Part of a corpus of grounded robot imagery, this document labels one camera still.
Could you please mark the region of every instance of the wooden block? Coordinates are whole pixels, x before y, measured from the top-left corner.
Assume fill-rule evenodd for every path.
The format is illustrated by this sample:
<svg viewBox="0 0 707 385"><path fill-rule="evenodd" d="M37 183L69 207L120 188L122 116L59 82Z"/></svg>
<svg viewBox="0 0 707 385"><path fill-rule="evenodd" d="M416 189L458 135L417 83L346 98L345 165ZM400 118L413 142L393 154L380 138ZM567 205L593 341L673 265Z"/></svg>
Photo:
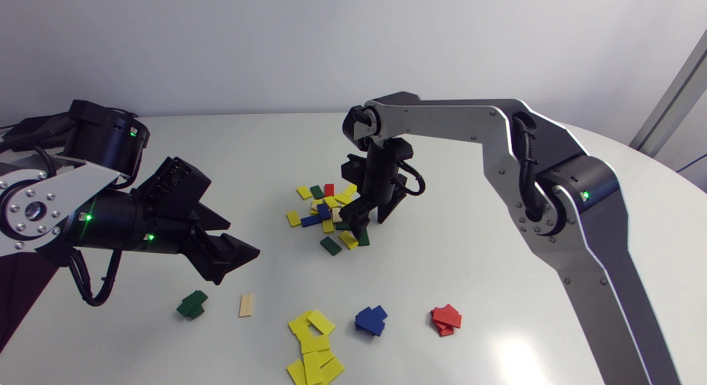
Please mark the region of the wooden block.
<svg viewBox="0 0 707 385"><path fill-rule="evenodd" d="M290 227L300 226L302 221L300 220L299 214L296 211L290 211L287 213L287 220L290 221Z"/></svg>
<svg viewBox="0 0 707 385"><path fill-rule="evenodd" d="M300 194L304 201L308 198L311 198L312 196L312 192L306 186L300 186L299 188L297 188L297 193Z"/></svg>
<svg viewBox="0 0 707 385"><path fill-rule="evenodd" d="M321 221L321 227L323 227L325 234L334 233L334 222L331 219Z"/></svg>
<svg viewBox="0 0 707 385"><path fill-rule="evenodd" d="M329 385L334 378L344 372L344 365L334 357L321 368L321 385Z"/></svg>
<svg viewBox="0 0 707 385"><path fill-rule="evenodd" d="M301 347L303 355L309 352L318 352L320 350L331 349L331 345L329 345L329 336L319 335L318 337L305 338L301 342Z"/></svg>
<svg viewBox="0 0 707 385"><path fill-rule="evenodd" d="M346 186L346 189L344 189L344 191L341 192L341 194L345 194L346 196L349 196L349 198L351 198L354 195L354 193L356 193L356 185L353 183L350 184L349 186Z"/></svg>
<svg viewBox="0 0 707 385"><path fill-rule="evenodd" d="M302 360L295 360L287 366L287 372L295 385L307 385L307 377L305 377L305 365Z"/></svg>
<svg viewBox="0 0 707 385"><path fill-rule="evenodd" d="M354 199L349 198L349 196L346 196L346 195L343 194L343 193L336 194L336 195L334 196L334 199L335 199L336 201L340 202L340 203L343 204L343 205L351 204L351 202L354 201Z"/></svg>
<svg viewBox="0 0 707 385"><path fill-rule="evenodd" d="M339 207L334 207L331 209L331 220L333 220L334 224L341 222L341 216L339 215L340 212L341 208Z"/></svg>
<svg viewBox="0 0 707 385"><path fill-rule="evenodd" d="M331 349L325 349L325 350L320 350L318 351L319 354L319 364L320 365L325 365L326 363L329 362L329 360L334 359L334 353L331 352Z"/></svg>
<svg viewBox="0 0 707 385"><path fill-rule="evenodd" d="M358 247L358 240L356 240L356 237L354 237L348 230L341 232L339 234L339 239L346 244L346 247L348 247L349 250L353 250Z"/></svg>
<svg viewBox="0 0 707 385"><path fill-rule="evenodd" d="M334 208L334 207L339 206L338 202L336 202L336 200L331 196L324 198L324 202L326 203L326 205L329 206L329 208Z"/></svg>
<svg viewBox="0 0 707 385"><path fill-rule="evenodd" d="M334 325L331 320L327 319L319 309L315 309L311 312L311 314L308 315L307 320L309 320L309 322L324 335L329 335L334 329L336 329L336 325Z"/></svg>
<svg viewBox="0 0 707 385"><path fill-rule="evenodd" d="M321 382L321 365L319 364L319 354L317 352L309 352L302 355L305 361L305 377L307 385L315 385Z"/></svg>
<svg viewBox="0 0 707 385"><path fill-rule="evenodd" d="M238 317L249 317L253 315L253 293L240 296L240 310Z"/></svg>

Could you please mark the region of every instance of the yellow blocks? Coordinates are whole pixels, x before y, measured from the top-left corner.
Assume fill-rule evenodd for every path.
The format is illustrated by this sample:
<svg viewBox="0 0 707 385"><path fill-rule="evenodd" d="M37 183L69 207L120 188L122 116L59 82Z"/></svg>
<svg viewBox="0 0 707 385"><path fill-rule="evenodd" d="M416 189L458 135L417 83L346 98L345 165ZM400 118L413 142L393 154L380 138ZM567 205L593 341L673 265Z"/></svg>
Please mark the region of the yellow blocks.
<svg viewBox="0 0 707 385"><path fill-rule="evenodd" d="M329 385L344 371L344 366L331 352L329 344L329 334L336 325L319 310L307 310L288 325L300 341L302 350L302 359L287 366L292 381L295 385ZM310 325L321 335L315 336Z"/></svg>

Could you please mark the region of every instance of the black cable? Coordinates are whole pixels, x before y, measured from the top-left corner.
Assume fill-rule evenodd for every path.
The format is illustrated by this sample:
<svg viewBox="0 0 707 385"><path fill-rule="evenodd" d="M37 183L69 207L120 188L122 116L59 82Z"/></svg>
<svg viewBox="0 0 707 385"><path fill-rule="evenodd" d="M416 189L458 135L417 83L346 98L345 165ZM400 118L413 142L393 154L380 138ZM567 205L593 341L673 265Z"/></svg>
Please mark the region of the black cable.
<svg viewBox="0 0 707 385"><path fill-rule="evenodd" d="M86 304L92 307L99 307L108 300L110 292L113 290L115 275L118 272L122 254L123 252L121 250L113 250L113 254L110 256L108 270L106 270L105 277L101 279L103 280L103 286L95 297L91 292L91 278L88 276L88 269L86 262L83 260L83 255L81 255L79 250L74 250L74 253L71 254L71 259L68 260L68 269L71 272L76 288L78 288L78 292L81 294L83 300L86 301Z"/></svg>
<svg viewBox="0 0 707 385"><path fill-rule="evenodd" d="M42 146L39 144L30 144L28 148L34 150L37 152L37 154L44 160L45 165L46 165L46 173L49 174L50 178L52 176L56 176L56 166L54 165L54 162L51 160L51 157L49 156L48 153L46 153L45 149L42 149Z"/></svg>
<svg viewBox="0 0 707 385"><path fill-rule="evenodd" d="M422 175L420 175L420 173L417 172L416 169L412 168L412 166L410 164L406 163L405 161L398 161L396 164L400 169L402 169L402 171L405 171L415 177L415 180L417 181L417 184L419 185L419 190L416 192L411 191L411 189L406 188L404 184L402 184L400 181L398 181L397 178L393 178L393 183L396 184L396 186L398 188L403 189L403 191L405 193L409 194L410 196L419 196L420 194L424 193L425 192L425 180L422 179Z"/></svg>
<svg viewBox="0 0 707 385"><path fill-rule="evenodd" d="M699 156L697 159L694 159L693 161L690 161L690 164L687 164L686 166L680 168L679 170L677 170L675 172L679 173L680 171L687 169L687 167L691 166L692 164L695 164L697 161L700 161L700 160L704 159L705 157L707 157L707 153L703 154L702 156Z"/></svg>

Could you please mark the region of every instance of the yellow wooden block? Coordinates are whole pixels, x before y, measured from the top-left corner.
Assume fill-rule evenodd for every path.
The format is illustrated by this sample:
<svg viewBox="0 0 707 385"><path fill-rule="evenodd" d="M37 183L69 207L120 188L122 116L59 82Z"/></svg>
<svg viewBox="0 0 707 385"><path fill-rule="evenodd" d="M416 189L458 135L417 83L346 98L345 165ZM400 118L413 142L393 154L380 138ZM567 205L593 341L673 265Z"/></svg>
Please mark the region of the yellow wooden block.
<svg viewBox="0 0 707 385"><path fill-rule="evenodd" d="M296 319L293 319L288 323L290 326L290 331L292 331L300 342L302 342L305 338L311 338L314 336L312 331L309 329L310 322L307 320L307 317L311 315L312 312L312 310L307 310L307 312L299 315Z"/></svg>
<svg viewBox="0 0 707 385"><path fill-rule="evenodd" d="M341 222L341 216L339 215L339 212L341 212L341 208L339 207L334 207L331 209L331 221L334 222L334 224L338 224Z"/></svg>
<svg viewBox="0 0 707 385"><path fill-rule="evenodd" d="M338 202L336 202L336 200L332 196L326 196L324 198L324 202L326 203L326 205L329 206L329 208L334 208L334 207L339 206Z"/></svg>
<svg viewBox="0 0 707 385"><path fill-rule="evenodd" d="M324 228L324 233L334 233L334 222L331 219L321 221L321 227Z"/></svg>
<svg viewBox="0 0 707 385"><path fill-rule="evenodd" d="M308 315L307 320L309 320L309 322L324 335L329 335L334 329L336 329L336 325L334 325L331 320L327 319L319 309L311 312L311 314Z"/></svg>
<svg viewBox="0 0 707 385"><path fill-rule="evenodd" d="M358 240L356 240L356 237L351 234L350 231L343 231L339 234L339 239L346 244L346 247L349 247L349 250L353 250L356 247L358 247Z"/></svg>
<svg viewBox="0 0 707 385"><path fill-rule="evenodd" d="M335 194L334 199L343 205L351 204L351 202L354 201L354 199L350 198L349 196L346 196L343 193Z"/></svg>
<svg viewBox="0 0 707 385"><path fill-rule="evenodd" d="M329 360L334 359L334 353L331 352L331 349L325 349L325 350L320 350L319 352L319 364L320 365L325 365L326 363L329 362Z"/></svg>
<svg viewBox="0 0 707 385"><path fill-rule="evenodd" d="M321 367L321 385L329 385L334 378L338 377L344 372L344 365L341 364L339 359L334 357L328 363Z"/></svg>
<svg viewBox="0 0 707 385"><path fill-rule="evenodd" d="M290 373L295 385L307 385L307 377L305 376L305 365L302 360L295 360L287 366L287 372Z"/></svg>
<svg viewBox="0 0 707 385"><path fill-rule="evenodd" d="M290 227L300 226L302 224L302 220L296 211L288 212L287 220L290 221Z"/></svg>
<svg viewBox="0 0 707 385"><path fill-rule="evenodd" d="M304 201L308 198L311 198L311 196L312 196L312 192L306 186L300 186L299 188L297 188L297 193L299 193L300 196L302 196L302 199Z"/></svg>
<svg viewBox="0 0 707 385"><path fill-rule="evenodd" d="M320 335L318 337L305 338L302 340L302 354L309 352L317 352L318 350L331 349L329 345L329 336Z"/></svg>
<svg viewBox="0 0 707 385"><path fill-rule="evenodd" d="M349 186L346 186L346 189L344 189L344 191L341 192L341 194L344 194L345 196L349 196L349 198L351 196L353 196L354 193L356 193L356 185L353 183L350 184Z"/></svg>
<svg viewBox="0 0 707 385"><path fill-rule="evenodd" d="M309 352L302 355L305 361L305 377L307 385L315 385L321 382L321 365L319 364L319 355L317 352Z"/></svg>

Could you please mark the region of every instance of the green wooden block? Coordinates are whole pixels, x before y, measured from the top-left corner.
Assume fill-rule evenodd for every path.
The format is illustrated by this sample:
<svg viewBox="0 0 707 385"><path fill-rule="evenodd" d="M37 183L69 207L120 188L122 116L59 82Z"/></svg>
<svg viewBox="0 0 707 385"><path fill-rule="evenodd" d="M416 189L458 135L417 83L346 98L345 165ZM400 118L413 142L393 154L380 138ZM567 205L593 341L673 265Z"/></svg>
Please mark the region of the green wooden block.
<svg viewBox="0 0 707 385"><path fill-rule="evenodd" d="M336 244L336 241L331 239L331 237L329 236L323 238L319 242L319 244L321 244L321 246L324 247L329 252L329 254L332 254L333 256L341 252L341 246L339 246L339 244Z"/></svg>
<svg viewBox="0 0 707 385"><path fill-rule="evenodd" d="M315 186L312 186L310 188L310 191L312 192L312 196L314 196L315 199L323 199L324 198L324 192L321 191L321 188L319 187L318 184Z"/></svg>
<svg viewBox="0 0 707 385"><path fill-rule="evenodd" d="M364 229L361 233L361 238L358 240L358 246L371 246L371 241L368 239L368 229Z"/></svg>

